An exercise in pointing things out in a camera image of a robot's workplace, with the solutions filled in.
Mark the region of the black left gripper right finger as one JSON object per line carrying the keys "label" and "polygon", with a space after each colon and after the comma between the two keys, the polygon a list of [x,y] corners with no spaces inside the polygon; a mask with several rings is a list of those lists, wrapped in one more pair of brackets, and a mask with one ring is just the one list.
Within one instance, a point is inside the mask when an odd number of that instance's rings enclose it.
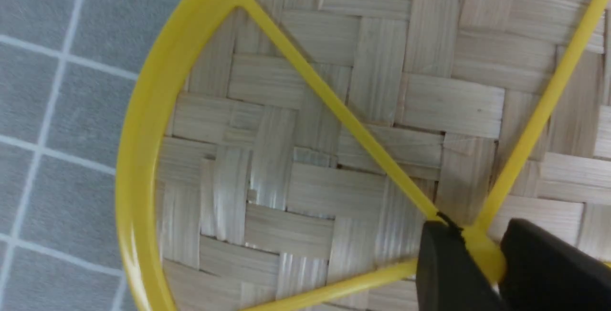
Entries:
{"label": "black left gripper right finger", "polygon": [[498,285],[514,311],[608,311],[611,270],[526,219],[510,220],[501,241]]}

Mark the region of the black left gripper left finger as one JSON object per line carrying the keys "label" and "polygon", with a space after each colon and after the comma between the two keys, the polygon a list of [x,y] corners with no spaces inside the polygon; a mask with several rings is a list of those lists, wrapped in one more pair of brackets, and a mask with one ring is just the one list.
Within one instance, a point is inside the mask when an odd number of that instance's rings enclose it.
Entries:
{"label": "black left gripper left finger", "polygon": [[468,253],[463,228],[444,213],[421,233],[416,272],[420,311],[506,311]]}

